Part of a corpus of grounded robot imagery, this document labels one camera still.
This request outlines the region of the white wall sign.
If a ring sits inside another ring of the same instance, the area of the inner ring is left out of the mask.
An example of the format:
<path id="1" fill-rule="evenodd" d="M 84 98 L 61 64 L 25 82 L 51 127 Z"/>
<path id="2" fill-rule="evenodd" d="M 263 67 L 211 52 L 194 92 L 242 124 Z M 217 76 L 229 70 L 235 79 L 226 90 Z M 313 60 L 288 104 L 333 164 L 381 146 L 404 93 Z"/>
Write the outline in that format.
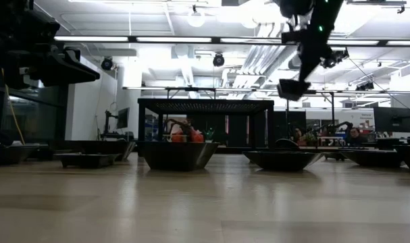
<path id="1" fill-rule="evenodd" d="M 372 110 L 360 111 L 358 114 L 360 123 L 368 122 L 370 124 L 374 123 L 374 112 Z"/>

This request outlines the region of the black aluminium table frame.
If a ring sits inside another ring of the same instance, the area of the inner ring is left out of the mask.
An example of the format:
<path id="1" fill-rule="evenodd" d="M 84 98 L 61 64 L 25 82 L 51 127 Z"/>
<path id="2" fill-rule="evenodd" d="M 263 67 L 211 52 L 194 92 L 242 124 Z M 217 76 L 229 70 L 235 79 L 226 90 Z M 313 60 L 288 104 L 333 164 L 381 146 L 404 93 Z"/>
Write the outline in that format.
<path id="1" fill-rule="evenodd" d="M 268 148 L 249 148 L 249 147 L 222 147 L 218 146 L 214 153 L 216 154 L 231 154 L 237 155 L 251 151 L 267 151 Z M 276 147 L 275 151 L 303 151 L 308 153 L 321 153 L 326 159 L 333 158 L 335 160 L 342 160 L 344 161 L 347 159 L 343 153 L 348 152 L 357 152 L 358 155 L 361 152 L 377 152 L 377 153 L 397 153 L 402 160 L 404 156 L 410 157 L 410 145 L 401 144 L 391 146 L 390 148 L 378 148 L 373 149 L 372 147 L 335 147 L 335 146 L 319 146 L 319 147 L 312 147 L 312 146 L 302 146 L 302 147 Z"/>

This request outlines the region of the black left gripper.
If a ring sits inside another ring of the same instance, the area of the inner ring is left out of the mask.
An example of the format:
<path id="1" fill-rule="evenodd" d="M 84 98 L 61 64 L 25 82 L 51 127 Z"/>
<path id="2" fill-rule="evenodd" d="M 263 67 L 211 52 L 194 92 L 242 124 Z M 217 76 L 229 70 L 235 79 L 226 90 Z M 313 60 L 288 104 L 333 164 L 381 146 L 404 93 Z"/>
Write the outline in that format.
<path id="1" fill-rule="evenodd" d="M 26 88 L 26 74 L 39 78 L 45 86 L 94 82 L 101 77 L 80 62 L 80 49 L 55 50 L 59 29 L 59 23 L 45 13 L 0 9 L 0 68 L 6 85 Z"/>

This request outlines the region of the black metal background frame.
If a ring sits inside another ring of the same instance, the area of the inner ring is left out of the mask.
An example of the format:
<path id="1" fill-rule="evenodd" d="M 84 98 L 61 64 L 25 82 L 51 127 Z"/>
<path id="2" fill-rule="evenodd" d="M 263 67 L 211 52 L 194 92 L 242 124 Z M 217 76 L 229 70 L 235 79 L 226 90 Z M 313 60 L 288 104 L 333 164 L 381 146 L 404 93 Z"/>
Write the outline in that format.
<path id="1" fill-rule="evenodd" d="M 184 92 L 204 92 L 208 94 L 208 99 L 217 99 L 217 93 L 218 92 L 277 92 L 277 90 L 271 90 L 271 89 L 254 89 L 254 88 L 205 88 L 205 87 L 123 87 L 122 89 L 124 90 L 140 90 L 140 91 L 147 91 L 147 90 L 164 90 L 167 92 L 167 97 L 165 99 L 173 99 L 172 96 L 176 96 L 178 91 L 184 91 Z M 170 96 L 170 91 L 175 90 L 176 94 L 173 94 Z M 394 93 L 388 92 L 387 90 L 382 90 L 382 91 L 353 91 L 353 93 L 367 93 L 367 94 L 376 94 L 376 95 L 410 95 L 409 91 L 396 91 Z M 331 107 L 291 107 L 290 106 L 290 101 L 286 100 L 285 101 L 285 106 L 275 106 L 274 104 L 274 111 L 282 111 L 283 108 L 285 108 L 286 114 L 288 116 L 288 112 L 293 110 L 293 111 L 308 111 L 308 110 L 327 110 L 331 113 L 332 116 L 332 121 L 334 122 L 335 120 L 335 94 L 344 94 L 347 93 L 349 94 L 349 90 L 308 90 L 307 91 L 307 98 L 308 96 L 313 97 L 314 95 L 323 95 L 323 94 L 329 94 L 328 97 L 324 96 L 325 99 L 330 98 L 329 102 L 331 104 Z"/>

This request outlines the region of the round white pendant lamp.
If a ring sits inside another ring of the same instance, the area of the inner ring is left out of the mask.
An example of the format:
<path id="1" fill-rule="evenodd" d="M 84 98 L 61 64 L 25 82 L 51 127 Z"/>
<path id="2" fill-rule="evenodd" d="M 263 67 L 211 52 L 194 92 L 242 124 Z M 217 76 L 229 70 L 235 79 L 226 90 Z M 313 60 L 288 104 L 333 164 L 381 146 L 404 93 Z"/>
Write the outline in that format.
<path id="1" fill-rule="evenodd" d="M 188 13 L 187 22 L 190 26 L 199 28 L 205 23 L 205 13 L 199 10 Z"/>

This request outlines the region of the small black square dish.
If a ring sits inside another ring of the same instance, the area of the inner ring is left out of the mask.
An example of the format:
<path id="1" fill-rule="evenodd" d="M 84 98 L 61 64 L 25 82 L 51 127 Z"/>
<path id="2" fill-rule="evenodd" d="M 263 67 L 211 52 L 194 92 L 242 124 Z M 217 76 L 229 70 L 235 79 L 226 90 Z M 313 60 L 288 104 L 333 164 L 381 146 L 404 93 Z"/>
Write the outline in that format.
<path id="1" fill-rule="evenodd" d="M 59 159 L 64 168 L 76 166 L 82 168 L 100 168 L 114 164 L 119 154 L 82 154 L 82 153 L 61 153 L 54 157 Z"/>
<path id="2" fill-rule="evenodd" d="M 216 142 L 151 142 L 138 143 L 140 154 L 151 169 L 194 171 L 204 169 L 216 152 Z"/>

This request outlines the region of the black leaf-shaped dish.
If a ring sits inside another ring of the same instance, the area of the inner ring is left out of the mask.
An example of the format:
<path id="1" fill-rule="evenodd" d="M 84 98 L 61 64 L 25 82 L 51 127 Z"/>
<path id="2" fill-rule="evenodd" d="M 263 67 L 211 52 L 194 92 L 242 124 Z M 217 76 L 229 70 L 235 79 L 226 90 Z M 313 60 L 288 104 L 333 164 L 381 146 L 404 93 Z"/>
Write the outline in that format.
<path id="1" fill-rule="evenodd" d="M 403 158 L 396 151 L 341 150 L 340 154 L 363 167 L 397 168 Z"/>
<path id="2" fill-rule="evenodd" d="M 269 171 L 302 171 L 322 157 L 321 153 L 302 151 L 245 151 L 243 155 Z"/>

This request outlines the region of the black wavy square dish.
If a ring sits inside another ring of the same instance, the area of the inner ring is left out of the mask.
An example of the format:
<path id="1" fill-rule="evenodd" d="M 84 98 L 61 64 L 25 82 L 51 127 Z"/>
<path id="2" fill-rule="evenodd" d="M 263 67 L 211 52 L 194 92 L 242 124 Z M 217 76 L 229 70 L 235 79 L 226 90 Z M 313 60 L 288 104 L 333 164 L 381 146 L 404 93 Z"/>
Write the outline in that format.
<path id="1" fill-rule="evenodd" d="M 289 101 L 298 101 L 309 90 L 310 86 L 310 82 L 280 79 L 277 89 L 280 98 Z"/>
<path id="2" fill-rule="evenodd" d="M 135 148 L 134 141 L 73 140 L 70 144 L 84 154 L 118 154 L 116 161 L 125 161 Z"/>

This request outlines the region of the person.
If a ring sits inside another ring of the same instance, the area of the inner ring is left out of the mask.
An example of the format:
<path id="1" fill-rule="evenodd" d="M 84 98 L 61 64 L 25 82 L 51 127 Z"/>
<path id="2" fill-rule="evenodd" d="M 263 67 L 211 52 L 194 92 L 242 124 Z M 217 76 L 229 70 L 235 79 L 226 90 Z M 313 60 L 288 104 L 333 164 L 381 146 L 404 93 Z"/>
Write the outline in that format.
<path id="1" fill-rule="evenodd" d="M 302 131 L 299 128 L 294 129 L 292 140 L 298 146 L 306 146 L 307 145 L 305 135 L 302 134 Z"/>
<path id="2" fill-rule="evenodd" d="M 357 128 L 351 128 L 347 136 L 347 144 L 349 146 L 362 146 L 367 142 L 367 138 L 363 137 Z"/>
<path id="3" fill-rule="evenodd" d="M 201 131 L 196 130 L 189 118 L 179 121 L 168 119 L 165 122 L 171 138 L 171 142 L 204 142 L 205 138 Z"/>

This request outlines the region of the black round dish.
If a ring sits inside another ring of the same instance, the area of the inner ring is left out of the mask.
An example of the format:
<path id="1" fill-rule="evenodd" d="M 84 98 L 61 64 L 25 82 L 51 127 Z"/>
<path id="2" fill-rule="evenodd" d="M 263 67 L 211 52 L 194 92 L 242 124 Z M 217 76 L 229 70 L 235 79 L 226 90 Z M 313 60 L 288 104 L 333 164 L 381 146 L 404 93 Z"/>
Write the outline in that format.
<path id="1" fill-rule="evenodd" d="M 0 165 L 19 164 L 37 148 L 38 146 L 3 146 L 0 144 Z"/>

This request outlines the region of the black ceiling spotlight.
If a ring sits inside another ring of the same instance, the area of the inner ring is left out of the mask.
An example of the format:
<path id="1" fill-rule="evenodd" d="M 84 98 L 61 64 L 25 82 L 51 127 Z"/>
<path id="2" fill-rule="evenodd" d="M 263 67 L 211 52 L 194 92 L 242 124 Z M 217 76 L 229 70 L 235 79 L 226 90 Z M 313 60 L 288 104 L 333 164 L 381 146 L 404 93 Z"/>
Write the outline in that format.
<path id="1" fill-rule="evenodd" d="M 348 49 L 333 51 L 325 60 L 324 66 L 325 68 L 333 68 L 335 65 L 347 58 L 349 58 Z"/>

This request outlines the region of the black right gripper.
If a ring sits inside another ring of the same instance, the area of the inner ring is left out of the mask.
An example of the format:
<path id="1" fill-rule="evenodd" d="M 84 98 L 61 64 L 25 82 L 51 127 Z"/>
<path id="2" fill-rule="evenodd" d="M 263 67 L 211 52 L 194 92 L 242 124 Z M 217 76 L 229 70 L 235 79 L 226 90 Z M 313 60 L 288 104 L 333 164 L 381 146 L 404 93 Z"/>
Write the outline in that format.
<path id="1" fill-rule="evenodd" d="M 320 62 L 328 48 L 328 39 L 334 29 L 333 22 L 313 22 L 305 29 L 301 39 L 301 66 L 299 82 L 304 82 Z"/>

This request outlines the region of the black perforated metal shelf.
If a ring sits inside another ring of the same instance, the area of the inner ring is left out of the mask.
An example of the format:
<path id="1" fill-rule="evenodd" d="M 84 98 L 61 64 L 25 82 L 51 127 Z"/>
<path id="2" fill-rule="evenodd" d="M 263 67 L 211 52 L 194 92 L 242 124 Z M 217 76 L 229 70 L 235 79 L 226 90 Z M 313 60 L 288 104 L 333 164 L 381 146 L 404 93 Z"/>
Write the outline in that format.
<path id="1" fill-rule="evenodd" d="M 226 99 L 148 99 L 138 102 L 138 142 L 145 141 L 145 111 L 158 114 L 158 140 L 163 139 L 164 115 L 246 115 L 249 117 L 249 148 L 258 148 L 255 137 L 255 118 L 266 112 L 267 147 L 275 149 L 274 102 L 271 100 Z"/>

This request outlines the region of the long white light bar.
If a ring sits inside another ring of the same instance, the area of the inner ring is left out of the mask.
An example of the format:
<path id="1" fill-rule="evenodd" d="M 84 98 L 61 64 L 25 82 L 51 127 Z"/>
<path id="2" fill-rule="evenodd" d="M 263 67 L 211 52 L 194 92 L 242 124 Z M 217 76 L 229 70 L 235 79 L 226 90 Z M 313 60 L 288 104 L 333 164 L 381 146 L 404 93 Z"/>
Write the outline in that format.
<path id="1" fill-rule="evenodd" d="M 253 37 L 189 37 L 189 36 L 56 36 L 65 43 L 140 43 L 140 44 L 213 44 L 213 45 L 294 45 L 280 38 Z M 331 38 L 335 47 L 410 47 L 410 40 Z"/>

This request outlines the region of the large black computer monitor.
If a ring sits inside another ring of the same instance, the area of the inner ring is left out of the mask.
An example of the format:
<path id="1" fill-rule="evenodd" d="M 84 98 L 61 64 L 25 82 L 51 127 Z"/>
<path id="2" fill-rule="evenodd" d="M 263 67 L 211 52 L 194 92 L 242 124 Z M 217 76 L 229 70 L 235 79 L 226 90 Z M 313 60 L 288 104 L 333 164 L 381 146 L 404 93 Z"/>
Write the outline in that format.
<path id="1" fill-rule="evenodd" d="M 377 132 L 410 133 L 410 109 L 374 107 L 374 124 Z"/>

